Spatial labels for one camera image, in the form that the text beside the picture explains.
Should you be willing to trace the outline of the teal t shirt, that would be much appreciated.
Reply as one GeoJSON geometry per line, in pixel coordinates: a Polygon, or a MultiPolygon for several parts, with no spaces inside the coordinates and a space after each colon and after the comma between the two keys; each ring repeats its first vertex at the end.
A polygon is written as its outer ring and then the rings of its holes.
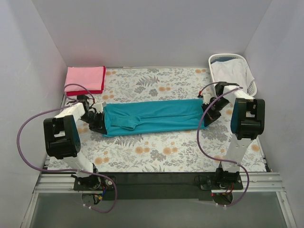
{"type": "Polygon", "coordinates": [[[103,137],[195,130],[202,105],[202,99],[107,104],[103,137]]]}

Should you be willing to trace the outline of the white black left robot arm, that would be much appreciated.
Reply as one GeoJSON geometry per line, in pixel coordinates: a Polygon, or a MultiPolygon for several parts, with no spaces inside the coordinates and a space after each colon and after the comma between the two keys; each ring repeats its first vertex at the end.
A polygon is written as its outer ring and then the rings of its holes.
{"type": "Polygon", "coordinates": [[[106,134],[105,103],[89,104],[86,95],[77,96],[78,103],[72,104],[53,118],[43,122],[45,145],[48,156],[63,160],[75,170],[76,182],[90,190],[101,186],[102,178],[96,175],[98,169],[81,152],[81,141],[76,126],[81,120],[88,124],[89,130],[106,134]]]}

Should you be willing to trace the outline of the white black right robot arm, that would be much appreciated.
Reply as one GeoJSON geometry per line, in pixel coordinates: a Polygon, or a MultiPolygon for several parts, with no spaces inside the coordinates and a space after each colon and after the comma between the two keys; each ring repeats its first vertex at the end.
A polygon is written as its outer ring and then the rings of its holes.
{"type": "Polygon", "coordinates": [[[219,161],[213,182],[221,189],[232,187],[240,182],[239,170],[245,152],[249,145],[263,133],[265,128],[264,99],[254,98],[236,83],[213,82],[208,86],[215,87],[216,97],[207,98],[199,92],[198,97],[203,98],[203,116],[200,124],[209,126],[221,117],[221,110],[229,103],[233,104],[230,121],[232,138],[225,159],[213,158],[219,161]]]}

